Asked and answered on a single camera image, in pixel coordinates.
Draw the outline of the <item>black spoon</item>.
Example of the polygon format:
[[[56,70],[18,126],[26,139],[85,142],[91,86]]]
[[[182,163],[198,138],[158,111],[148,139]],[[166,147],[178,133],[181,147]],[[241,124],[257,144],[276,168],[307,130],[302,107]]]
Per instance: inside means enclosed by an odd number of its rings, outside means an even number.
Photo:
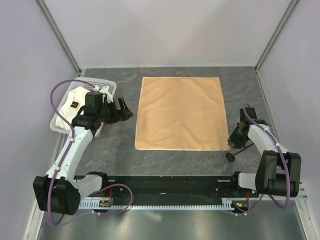
[[[252,147],[253,145],[254,145],[254,144],[251,143],[250,145],[244,147],[243,149],[237,151],[236,153],[227,152],[227,153],[225,154],[225,157],[226,157],[226,159],[227,159],[229,162],[232,162],[232,163],[233,163],[233,162],[236,160],[236,158],[235,158],[236,155],[238,155],[238,154],[246,151],[248,148]]]

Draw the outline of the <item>peach satin napkin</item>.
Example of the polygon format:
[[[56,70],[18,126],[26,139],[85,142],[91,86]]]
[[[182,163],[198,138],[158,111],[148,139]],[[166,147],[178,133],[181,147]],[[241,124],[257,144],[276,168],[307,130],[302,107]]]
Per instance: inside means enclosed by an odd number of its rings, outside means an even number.
[[[228,138],[218,77],[143,77],[137,150],[228,151]]]

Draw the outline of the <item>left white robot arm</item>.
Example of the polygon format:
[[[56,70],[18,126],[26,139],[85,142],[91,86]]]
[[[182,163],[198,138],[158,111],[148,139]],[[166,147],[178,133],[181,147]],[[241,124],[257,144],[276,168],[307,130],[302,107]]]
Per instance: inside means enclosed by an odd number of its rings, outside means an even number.
[[[105,93],[86,93],[84,106],[71,121],[71,130],[62,152],[46,174],[36,176],[33,181],[41,211],[71,216],[77,212],[84,198],[92,194],[104,197],[109,193],[106,173],[91,171],[78,181],[74,177],[85,149],[102,124],[127,121],[133,116],[123,97],[118,98],[118,103],[108,100]]]

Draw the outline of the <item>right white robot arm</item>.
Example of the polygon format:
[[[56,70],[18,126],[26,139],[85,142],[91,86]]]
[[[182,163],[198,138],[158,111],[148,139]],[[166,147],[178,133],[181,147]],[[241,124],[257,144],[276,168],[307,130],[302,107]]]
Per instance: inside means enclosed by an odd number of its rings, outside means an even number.
[[[253,107],[239,110],[239,122],[227,142],[239,153],[255,146],[261,154],[256,173],[234,173],[235,181],[229,184],[233,196],[240,197],[247,189],[269,196],[294,198],[298,195],[301,156],[276,140],[267,122],[257,118]]]

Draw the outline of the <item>white plastic basket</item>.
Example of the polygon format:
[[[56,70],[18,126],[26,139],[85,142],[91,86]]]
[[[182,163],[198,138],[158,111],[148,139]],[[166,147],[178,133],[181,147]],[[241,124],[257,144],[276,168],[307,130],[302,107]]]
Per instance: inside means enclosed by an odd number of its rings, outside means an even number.
[[[114,81],[92,78],[77,77],[69,83],[66,93],[62,97],[61,102],[56,108],[60,115],[53,115],[50,122],[50,129],[60,134],[68,135],[70,127],[63,120],[65,118],[68,123],[77,115],[82,106],[85,105],[85,95],[89,92],[101,92],[107,94],[110,100],[114,97],[117,84]]]

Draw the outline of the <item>white cloth with logo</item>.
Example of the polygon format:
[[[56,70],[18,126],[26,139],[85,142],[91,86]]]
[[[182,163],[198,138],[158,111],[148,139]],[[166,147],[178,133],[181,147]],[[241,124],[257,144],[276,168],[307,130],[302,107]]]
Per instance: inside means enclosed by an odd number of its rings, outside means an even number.
[[[55,124],[56,126],[69,131],[70,124],[73,118],[78,114],[81,107],[85,105],[85,96],[90,90],[79,86],[68,92],[65,103],[59,109],[59,114],[65,119],[63,120],[60,116],[57,116]]]

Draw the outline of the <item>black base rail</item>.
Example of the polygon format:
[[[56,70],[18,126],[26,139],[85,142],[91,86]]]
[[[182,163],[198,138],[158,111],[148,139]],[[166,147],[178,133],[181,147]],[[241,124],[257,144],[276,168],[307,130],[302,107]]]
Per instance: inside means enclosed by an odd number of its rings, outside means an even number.
[[[232,175],[222,176],[138,176],[114,175],[108,179],[111,189],[86,198],[115,200],[116,204],[220,204],[222,199],[256,199],[254,190],[241,188]]]

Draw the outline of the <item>left aluminium frame post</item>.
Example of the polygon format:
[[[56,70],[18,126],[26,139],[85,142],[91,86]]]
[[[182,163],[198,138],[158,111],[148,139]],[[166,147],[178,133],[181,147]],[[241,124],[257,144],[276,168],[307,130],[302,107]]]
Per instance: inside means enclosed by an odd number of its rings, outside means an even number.
[[[80,68],[78,62],[76,61],[74,55],[72,54],[62,32],[60,31],[49,7],[47,6],[44,0],[35,0],[39,10],[41,11],[43,17],[45,18],[46,22],[48,23],[50,29],[52,30],[55,38],[57,39],[60,47],[62,48],[64,54],[66,55],[68,61],[72,65],[72,68],[75,70],[76,75],[78,77],[81,76],[82,69]]]

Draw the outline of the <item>aluminium frame post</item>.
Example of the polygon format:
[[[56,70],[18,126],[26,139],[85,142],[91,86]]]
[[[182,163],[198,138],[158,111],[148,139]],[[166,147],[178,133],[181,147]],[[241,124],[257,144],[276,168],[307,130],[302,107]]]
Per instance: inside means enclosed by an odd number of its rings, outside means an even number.
[[[46,22],[48,23],[50,29],[52,30],[55,38],[57,39],[60,47],[62,48],[64,54],[66,55],[68,61],[72,65],[72,68],[75,70],[76,75],[78,77],[81,76],[82,69],[80,68],[78,62],[76,61],[74,55],[72,54],[62,32],[60,31],[49,7],[47,6],[44,0],[35,0],[39,10],[41,11],[43,17],[45,18]]]
[[[267,59],[269,53],[273,49],[276,41],[280,37],[282,31],[284,30],[286,24],[288,23],[290,17],[292,16],[293,12],[295,11],[295,8],[299,4],[300,0],[290,0],[288,6],[286,7],[284,13],[282,14],[276,28],[274,29],[270,39],[268,40],[261,56],[259,57],[256,65],[254,66],[254,70],[256,73],[259,72],[262,65],[264,64],[265,60]]]

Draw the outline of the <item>right aluminium frame post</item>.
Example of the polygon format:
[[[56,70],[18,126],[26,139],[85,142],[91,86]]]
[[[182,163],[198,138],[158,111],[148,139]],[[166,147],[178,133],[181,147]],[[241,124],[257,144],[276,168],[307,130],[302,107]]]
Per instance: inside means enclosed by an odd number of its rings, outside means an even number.
[[[256,73],[259,72],[262,65],[264,64],[265,60],[267,59],[269,53],[273,49],[276,41],[280,37],[282,31],[284,30],[286,24],[288,23],[290,17],[292,16],[293,12],[295,11],[295,8],[299,4],[300,0],[290,0],[288,6],[286,7],[284,13],[282,14],[276,28],[274,29],[270,39],[268,40],[261,56],[259,57],[256,65],[254,66],[254,70]]]

